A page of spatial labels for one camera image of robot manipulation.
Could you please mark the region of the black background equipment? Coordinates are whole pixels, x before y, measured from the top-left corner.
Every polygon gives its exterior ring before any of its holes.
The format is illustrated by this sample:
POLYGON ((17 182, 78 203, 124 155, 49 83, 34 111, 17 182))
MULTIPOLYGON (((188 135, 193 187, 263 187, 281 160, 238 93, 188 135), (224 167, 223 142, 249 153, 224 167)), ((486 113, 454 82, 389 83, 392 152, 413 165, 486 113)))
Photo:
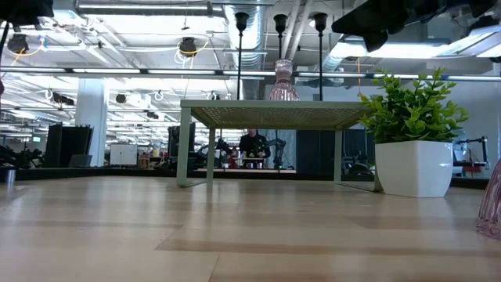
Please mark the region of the black background equipment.
POLYGON ((14 167, 29 169, 37 168, 38 164, 43 162, 43 153, 38 150, 22 150, 15 152, 8 146, 0 145, 0 167, 14 167))

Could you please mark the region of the black partition panel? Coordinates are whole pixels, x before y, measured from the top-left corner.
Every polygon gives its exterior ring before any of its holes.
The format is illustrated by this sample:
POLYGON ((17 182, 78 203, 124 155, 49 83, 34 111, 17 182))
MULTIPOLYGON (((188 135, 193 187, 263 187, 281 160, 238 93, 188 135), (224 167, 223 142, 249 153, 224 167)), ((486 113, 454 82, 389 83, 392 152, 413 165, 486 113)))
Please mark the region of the black partition panel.
MULTIPOLYGON (((365 129, 343 131, 341 155, 347 168, 356 159, 365 165, 375 164, 373 135, 365 129)), ((335 131, 297 131, 296 171, 307 175, 333 176, 335 164, 335 131)))

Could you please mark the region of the pink ribbed glass candle holder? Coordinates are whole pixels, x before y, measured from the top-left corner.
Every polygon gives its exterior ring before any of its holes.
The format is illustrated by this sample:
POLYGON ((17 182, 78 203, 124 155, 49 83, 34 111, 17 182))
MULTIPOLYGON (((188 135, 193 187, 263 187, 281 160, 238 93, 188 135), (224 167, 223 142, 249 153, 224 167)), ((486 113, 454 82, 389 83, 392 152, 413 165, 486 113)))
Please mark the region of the pink ribbed glass candle holder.
POLYGON ((275 63, 276 82, 269 93, 269 100, 298 101, 297 90, 291 82, 293 62, 290 60, 277 60, 275 63))
POLYGON ((480 234, 501 240, 501 158, 488 181, 474 225, 480 234))

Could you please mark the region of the long ceiling light bar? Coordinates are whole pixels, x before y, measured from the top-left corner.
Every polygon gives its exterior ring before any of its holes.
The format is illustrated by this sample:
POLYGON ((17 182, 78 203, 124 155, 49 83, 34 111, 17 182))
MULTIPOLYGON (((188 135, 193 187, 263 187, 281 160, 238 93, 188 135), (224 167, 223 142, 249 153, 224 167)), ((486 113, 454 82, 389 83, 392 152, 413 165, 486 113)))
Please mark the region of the long ceiling light bar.
MULTIPOLYGON (((177 77, 202 77, 202 78, 267 78, 274 77, 274 71, 266 70, 199 70, 199 69, 120 69, 120 68, 58 68, 58 67, 2 67, 2 73, 7 74, 39 74, 52 76, 75 76, 97 78, 177 78, 177 77)), ((402 80, 414 80, 419 74, 393 74, 402 80)), ((292 77, 320 78, 318 72, 293 71, 292 77)), ((350 79, 376 79, 382 78, 381 73, 353 73, 333 72, 323 73, 323 78, 350 78, 350 79)), ((441 76, 442 81, 472 81, 472 82, 501 82, 501 76, 487 75, 449 75, 441 76)))

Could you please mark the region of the white pillar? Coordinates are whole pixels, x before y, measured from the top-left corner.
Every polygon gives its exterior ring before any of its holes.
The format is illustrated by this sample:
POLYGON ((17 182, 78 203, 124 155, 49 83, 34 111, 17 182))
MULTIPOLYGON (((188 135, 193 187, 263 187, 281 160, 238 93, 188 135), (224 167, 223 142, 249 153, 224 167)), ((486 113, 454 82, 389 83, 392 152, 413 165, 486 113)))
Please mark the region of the white pillar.
POLYGON ((104 166, 106 121, 110 93, 104 79, 80 78, 77 88, 75 124, 92 129, 89 154, 91 167, 104 166))

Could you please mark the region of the green perforated metal shelf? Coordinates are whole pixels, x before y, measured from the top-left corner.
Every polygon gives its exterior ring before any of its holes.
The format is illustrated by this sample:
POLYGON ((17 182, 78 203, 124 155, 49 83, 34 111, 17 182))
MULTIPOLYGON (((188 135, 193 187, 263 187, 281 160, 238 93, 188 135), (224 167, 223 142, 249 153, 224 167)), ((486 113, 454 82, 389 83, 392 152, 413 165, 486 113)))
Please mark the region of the green perforated metal shelf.
POLYGON ((215 132, 218 129, 299 129, 335 132, 333 181, 341 184, 342 132, 372 111, 361 102, 192 100, 180 103, 180 133, 176 184, 181 188, 212 183, 214 178, 215 132), (209 164, 206 179, 188 179, 190 124, 196 119, 209 129, 209 164))

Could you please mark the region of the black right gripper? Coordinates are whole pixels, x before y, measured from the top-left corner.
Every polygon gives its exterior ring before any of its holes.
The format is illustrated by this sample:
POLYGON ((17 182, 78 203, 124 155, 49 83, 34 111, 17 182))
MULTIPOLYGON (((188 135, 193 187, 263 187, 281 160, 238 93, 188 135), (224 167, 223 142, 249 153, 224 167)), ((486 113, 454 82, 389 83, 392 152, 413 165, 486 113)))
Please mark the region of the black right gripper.
POLYGON ((362 35, 368 52, 382 47, 391 34, 438 14, 441 0, 367 0, 332 23, 335 33, 362 35))

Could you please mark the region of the white cabinet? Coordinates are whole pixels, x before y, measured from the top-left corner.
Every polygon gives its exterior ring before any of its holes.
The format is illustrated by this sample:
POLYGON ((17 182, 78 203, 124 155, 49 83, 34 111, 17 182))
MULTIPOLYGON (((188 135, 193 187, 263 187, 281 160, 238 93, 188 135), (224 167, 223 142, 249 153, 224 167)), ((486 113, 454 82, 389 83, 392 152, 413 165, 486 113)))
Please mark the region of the white cabinet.
POLYGON ((138 149, 135 144, 112 144, 110 166, 136 166, 138 149))

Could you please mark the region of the black ceiling device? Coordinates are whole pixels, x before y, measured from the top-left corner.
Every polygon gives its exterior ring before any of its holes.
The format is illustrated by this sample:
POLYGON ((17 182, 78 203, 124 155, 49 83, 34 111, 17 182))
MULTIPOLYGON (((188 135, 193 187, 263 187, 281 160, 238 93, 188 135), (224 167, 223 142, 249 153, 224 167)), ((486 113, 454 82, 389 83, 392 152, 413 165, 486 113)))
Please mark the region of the black ceiling device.
POLYGON ((25 34, 14 34, 7 43, 9 51, 15 54, 24 54, 29 50, 25 34))
POLYGON ((180 54, 184 57, 193 57, 197 53, 195 38, 184 37, 178 47, 180 54))

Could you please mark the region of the person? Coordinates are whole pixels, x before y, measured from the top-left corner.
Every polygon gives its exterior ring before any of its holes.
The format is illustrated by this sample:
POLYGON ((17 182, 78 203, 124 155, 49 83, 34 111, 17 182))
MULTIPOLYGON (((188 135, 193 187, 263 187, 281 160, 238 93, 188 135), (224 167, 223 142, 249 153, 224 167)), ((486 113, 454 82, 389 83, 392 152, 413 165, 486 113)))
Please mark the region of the person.
POLYGON ((239 148, 245 158, 260 158, 260 161, 243 161, 243 166, 248 168, 263 163, 264 159, 270 157, 271 151, 266 147, 267 139, 258 133, 257 129, 248 129, 247 134, 240 138, 239 148))

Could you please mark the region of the green plant in white pot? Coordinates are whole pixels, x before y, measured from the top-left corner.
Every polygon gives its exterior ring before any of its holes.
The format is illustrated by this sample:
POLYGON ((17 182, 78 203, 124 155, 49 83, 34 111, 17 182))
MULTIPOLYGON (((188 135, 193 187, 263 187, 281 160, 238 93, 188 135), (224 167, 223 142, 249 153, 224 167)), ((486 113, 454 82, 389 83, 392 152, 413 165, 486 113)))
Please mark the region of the green plant in white pot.
POLYGON ((452 178, 453 144, 468 111, 448 98, 454 82, 442 68, 420 74, 412 88, 387 71, 373 80, 382 95, 361 95, 371 109, 360 122, 373 135, 376 172, 386 194, 444 197, 452 178))

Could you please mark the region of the black aluminium table frame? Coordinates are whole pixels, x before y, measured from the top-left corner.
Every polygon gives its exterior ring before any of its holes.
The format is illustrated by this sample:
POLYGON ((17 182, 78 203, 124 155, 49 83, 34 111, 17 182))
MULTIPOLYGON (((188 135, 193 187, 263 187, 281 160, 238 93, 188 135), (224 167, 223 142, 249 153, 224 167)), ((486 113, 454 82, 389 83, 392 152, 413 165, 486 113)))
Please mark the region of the black aluminium table frame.
MULTIPOLYGON (((18 181, 41 180, 41 179, 65 179, 77 177, 94 176, 134 176, 134 177, 176 177, 174 171, 164 170, 142 170, 133 168, 31 168, 16 169, 16 178, 18 181)), ((329 181, 333 180, 332 175, 314 175, 289 173, 292 171, 271 172, 267 170, 251 170, 244 172, 243 169, 237 169, 236 172, 224 171, 216 172, 215 179, 267 179, 267 180, 294 180, 294 181, 329 181)), ((0 168, 0 183, 5 182, 7 168, 0 168)), ((204 179, 206 172, 189 172, 189 178, 204 179)), ((343 182, 373 182, 374 176, 369 175, 342 175, 343 182)), ((460 188, 469 188, 484 190, 488 184, 488 179, 465 179, 452 178, 451 186, 460 188)))

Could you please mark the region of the black cabinet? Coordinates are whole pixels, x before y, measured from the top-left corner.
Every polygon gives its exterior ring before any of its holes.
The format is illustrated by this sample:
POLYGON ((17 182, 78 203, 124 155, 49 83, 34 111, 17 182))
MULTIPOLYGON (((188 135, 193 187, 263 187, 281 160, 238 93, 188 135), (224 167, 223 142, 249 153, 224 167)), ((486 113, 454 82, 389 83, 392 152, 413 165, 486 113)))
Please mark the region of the black cabinet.
POLYGON ((43 168, 87 168, 93 129, 89 125, 51 125, 46 141, 43 168))

